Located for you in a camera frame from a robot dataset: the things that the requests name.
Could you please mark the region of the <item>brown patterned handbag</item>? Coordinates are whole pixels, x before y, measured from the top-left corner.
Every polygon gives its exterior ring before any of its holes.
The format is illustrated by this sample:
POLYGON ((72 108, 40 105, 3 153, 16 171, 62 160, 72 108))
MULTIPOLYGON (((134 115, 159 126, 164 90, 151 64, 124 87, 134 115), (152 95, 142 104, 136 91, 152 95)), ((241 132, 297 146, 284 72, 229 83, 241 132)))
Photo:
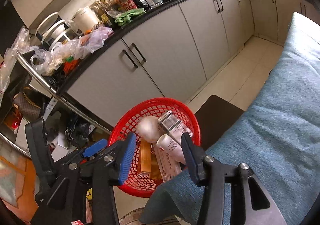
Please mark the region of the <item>brown patterned handbag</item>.
POLYGON ((32 122, 40 118, 43 100, 42 96, 30 87, 24 87, 13 98, 14 107, 32 122))

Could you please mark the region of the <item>white tube bottle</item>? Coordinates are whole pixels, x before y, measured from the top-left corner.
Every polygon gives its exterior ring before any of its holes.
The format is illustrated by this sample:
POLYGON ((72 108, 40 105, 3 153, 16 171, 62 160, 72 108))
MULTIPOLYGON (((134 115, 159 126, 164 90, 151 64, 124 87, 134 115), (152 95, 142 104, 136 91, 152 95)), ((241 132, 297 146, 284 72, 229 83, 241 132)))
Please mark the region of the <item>white tube bottle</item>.
POLYGON ((168 153, 173 160, 175 160, 176 162, 180 162, 183 165, 186 165, 182 147, 169 135, 162 135, 157 140, 156 145, 158 148, 168 153))

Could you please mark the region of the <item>blue towel tablecloth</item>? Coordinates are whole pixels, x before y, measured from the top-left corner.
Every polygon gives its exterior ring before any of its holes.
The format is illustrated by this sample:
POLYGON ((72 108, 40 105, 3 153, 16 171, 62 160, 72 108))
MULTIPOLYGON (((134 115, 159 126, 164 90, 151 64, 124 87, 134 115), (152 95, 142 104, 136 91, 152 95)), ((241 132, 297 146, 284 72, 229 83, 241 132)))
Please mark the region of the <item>blue towel tablecloth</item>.
POLYGON ((279 61, 257 98, 207 150, 247 163, 287 224, 300 224, 319 196, 319 26, 294 13, 279 61))

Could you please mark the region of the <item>plastic bags on counter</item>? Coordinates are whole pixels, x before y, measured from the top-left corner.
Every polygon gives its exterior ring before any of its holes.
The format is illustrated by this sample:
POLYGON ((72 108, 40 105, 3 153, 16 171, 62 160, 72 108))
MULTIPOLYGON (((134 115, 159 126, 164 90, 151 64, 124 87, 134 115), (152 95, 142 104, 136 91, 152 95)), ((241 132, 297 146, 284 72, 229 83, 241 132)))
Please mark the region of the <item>plastic bags on counter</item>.
POLYGON ((113 34, 114 31, 110 27, 100 26, 92 33, 72 39, 65 44, 57 42, 51 51, 35 48, 30 65, 38 74, 50 76, 69 58, 82 60, 99 50, 103 47, 104 41, 113 34))

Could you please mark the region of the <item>lower kitchen cabinets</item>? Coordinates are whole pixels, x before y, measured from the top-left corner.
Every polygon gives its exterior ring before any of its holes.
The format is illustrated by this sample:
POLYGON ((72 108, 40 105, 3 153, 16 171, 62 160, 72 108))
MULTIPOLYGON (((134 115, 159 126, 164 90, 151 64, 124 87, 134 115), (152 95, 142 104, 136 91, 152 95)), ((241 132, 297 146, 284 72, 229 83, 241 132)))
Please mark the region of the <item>lower kitchen cabinets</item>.
POLYGON ((149 98, 185 102, 251 36, 283 44, 294 12, 319 22, 311 0, 171 0, 108 38, 58 93, 110 125, 149 98))

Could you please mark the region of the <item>orange medicine box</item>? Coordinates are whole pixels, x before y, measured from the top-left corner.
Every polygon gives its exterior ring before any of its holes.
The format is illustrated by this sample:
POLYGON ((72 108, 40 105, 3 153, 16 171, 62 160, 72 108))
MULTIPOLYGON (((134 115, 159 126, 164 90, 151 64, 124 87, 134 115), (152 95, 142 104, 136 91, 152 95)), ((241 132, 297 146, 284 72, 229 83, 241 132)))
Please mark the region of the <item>orange medicine box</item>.
POLYGON ((152 144, 142 139, 138 157, 137 174, 151 180, 162 180, 161 172, 152 144))

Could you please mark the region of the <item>green cloth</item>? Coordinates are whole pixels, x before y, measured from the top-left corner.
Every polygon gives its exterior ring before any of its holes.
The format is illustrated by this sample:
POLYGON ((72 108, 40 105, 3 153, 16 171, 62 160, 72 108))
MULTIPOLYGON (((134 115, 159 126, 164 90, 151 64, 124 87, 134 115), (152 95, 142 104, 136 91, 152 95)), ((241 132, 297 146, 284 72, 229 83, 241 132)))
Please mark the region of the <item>green cloth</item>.
POLYGON ((133 18, 141 16, 144 13, 146 13, 144 8, 128 10, 128 11, 120 14, 119 16, 117 16, 115 23, 117 23, 119 26, 126 25, 126 24, 130 23, 133 20, 133 18))

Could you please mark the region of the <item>red white snack packet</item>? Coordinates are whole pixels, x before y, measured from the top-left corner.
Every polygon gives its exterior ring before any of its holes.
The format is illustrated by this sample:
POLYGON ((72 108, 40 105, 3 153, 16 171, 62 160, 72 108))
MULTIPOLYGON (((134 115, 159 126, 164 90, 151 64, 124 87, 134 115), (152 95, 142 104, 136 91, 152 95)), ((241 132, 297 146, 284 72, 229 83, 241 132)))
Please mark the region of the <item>red white snack packet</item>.
POLYGON ((159 171, 161 173, 163 182, 167 182, 173 179, 175 176, 182 172, 180 162, 176 162, 175 160, 173 160, 168 153, 159 149, 155 143, 153 143, 152 146, 155 151, 159 171))

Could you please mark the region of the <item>white blue medicine box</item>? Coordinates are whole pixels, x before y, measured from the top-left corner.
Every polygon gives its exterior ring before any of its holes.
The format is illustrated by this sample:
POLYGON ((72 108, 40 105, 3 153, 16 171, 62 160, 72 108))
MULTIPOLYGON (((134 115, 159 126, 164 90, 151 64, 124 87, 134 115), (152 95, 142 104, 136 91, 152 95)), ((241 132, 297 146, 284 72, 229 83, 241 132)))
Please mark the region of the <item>white blue medicine box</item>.
POLYGON ((179 145, 181 145, 181 137, 184 133, 187 132, 190 137, 193 137, 193 132, 171 110, 163 114, 158 119, 158 123, 179 145))

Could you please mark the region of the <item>white rice cooker pot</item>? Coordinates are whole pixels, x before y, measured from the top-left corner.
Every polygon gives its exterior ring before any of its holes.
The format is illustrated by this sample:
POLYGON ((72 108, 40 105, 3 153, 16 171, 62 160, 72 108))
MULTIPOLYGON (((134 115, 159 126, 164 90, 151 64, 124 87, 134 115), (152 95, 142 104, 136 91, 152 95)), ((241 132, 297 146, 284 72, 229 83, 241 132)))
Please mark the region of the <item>white rice cooker pot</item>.
POLYGON ((67 22, 76 33, 84 35, 101 24, 100 19, 90 7, 78 9, 71 20, 67 22))

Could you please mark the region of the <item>red plastic mesh basket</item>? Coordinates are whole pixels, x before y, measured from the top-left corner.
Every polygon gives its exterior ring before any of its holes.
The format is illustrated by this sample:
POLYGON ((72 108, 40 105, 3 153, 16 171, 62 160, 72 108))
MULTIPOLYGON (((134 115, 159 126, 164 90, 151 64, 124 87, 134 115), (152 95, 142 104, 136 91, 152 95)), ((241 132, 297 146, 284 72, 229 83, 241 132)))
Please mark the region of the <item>red plastic mesh basket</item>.
POLYGON ((136 135, 129 174, 119 189, 131 196, 148 198, 164 182, 182 171, 184 157, 181 135, 187 132, 195 145, 201 144, 195 115, 182 102, 153 98, 130 109, 117 122, 108 144, 136 135))

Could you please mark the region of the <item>dark stool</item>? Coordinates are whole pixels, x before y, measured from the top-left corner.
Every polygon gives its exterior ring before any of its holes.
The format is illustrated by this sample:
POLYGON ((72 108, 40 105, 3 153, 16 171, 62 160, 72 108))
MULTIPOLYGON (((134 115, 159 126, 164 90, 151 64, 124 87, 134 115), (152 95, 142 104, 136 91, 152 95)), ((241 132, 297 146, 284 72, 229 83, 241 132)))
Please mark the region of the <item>dark stool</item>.
POLYGON ((244 111, 217 95, 211 95, 195 113, 201 147, 207 150, 241 117, 244 111))

